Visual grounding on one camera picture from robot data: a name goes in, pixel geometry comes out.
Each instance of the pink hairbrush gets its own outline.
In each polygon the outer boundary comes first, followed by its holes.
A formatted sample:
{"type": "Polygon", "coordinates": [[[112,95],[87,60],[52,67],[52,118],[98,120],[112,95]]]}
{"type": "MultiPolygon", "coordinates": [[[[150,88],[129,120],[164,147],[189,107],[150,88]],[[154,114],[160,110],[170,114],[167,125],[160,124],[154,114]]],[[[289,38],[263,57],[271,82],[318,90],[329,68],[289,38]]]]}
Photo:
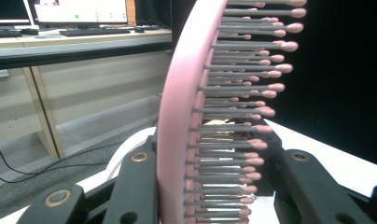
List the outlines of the pink hairbrush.
{"type": "Polygon", "coordinates": [[[265,125],[204,124],[209,119],[261,119],[273,116],[261,98],[273,98],[284,85],[256,85],[292,70],[284,56],[295,42],[253,41],[257,35],[298,33],[302,24],[284,25],[274,16],[303,17],[303,8],[269,10],[268,4],[301,7],[305,0],[198,0],[180,36],[166,79],[158,129],[157,174],[161,222],[248,223],[264,160],[255,150],[267,144],[237,133],[270,133],[265,125]],[[232,6],[255,8],[239,9],[232,6]],[[258,98],[256,101],[245,99],[258,98]],[[238,152],[235,148],[252,148],[238,152]]]}

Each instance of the monitor screen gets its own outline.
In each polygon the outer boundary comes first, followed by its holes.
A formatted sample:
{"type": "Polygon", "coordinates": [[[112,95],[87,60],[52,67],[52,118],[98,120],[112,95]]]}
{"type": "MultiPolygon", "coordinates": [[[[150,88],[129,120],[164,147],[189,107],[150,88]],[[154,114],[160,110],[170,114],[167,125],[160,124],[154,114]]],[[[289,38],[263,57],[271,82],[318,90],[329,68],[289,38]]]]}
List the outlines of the monitor screen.
{"type": "Polygon", "coordinates": [[[24,0],[0,0],[0,26],[31,25],[24,0]]]}
{"type": "Polygon", "coordinates": [[[29,0],[39,25],[126,24],[125,0],[29,0]]]}

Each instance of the white surface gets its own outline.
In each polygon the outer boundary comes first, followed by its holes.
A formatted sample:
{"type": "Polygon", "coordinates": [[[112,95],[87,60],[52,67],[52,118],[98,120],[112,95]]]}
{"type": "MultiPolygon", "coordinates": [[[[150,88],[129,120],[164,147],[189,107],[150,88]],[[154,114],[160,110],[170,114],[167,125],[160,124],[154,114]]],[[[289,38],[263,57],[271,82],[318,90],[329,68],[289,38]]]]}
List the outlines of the white surface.
{"type": "Polygon", "coordinates": [[[119,167],[125,155],[142,146],[150,135],[156,132],[156,127],[146,128],[133,136],[128,138],[115,152],[110,162],[105,169],[106,179],[105,181],[117,176],[119,174],[119,167]]]}
{"type": "MultiPolygon", "coordinates": [[[[377,165],[296,133],[277,123],[266,121],[282,139],[284,149],[301,149],[313,154],[339,184],[366,196],[370,196],[372,188],[377,186],[377,165]]],[[[78,184],[83,187],[84,191],[88,191],[101,185],[106,175],[107,173],[103,171],[78,184]]],[[[258,197],[250,208],[252,209],[252,215],[249,217],[251,223],[279,223],[273,210],[272,197],[258,197]]],[[[1,218],[0,224],[15,223],[25,209],[26,207],[1,218]]]]}

